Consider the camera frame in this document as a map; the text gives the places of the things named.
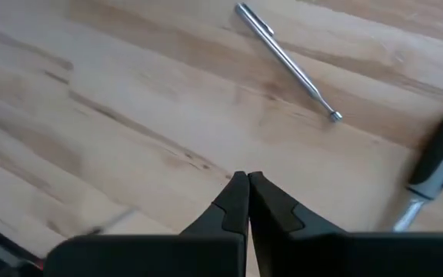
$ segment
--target wooden table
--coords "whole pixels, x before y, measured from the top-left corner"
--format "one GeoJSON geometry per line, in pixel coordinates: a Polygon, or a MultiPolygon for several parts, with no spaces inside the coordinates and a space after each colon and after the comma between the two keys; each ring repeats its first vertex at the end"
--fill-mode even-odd
{"type": "MultiPolygon", "coordinates": [[[[134,206],[109,232],[176,233],[235,170],[387,229],[443,117],[443,1],[248,2],[336,125],[235,3],[0,0],[0,232],[45,255],[134,206]]],[[[412,229],[443,230],[443,194],[412,229]]]]}

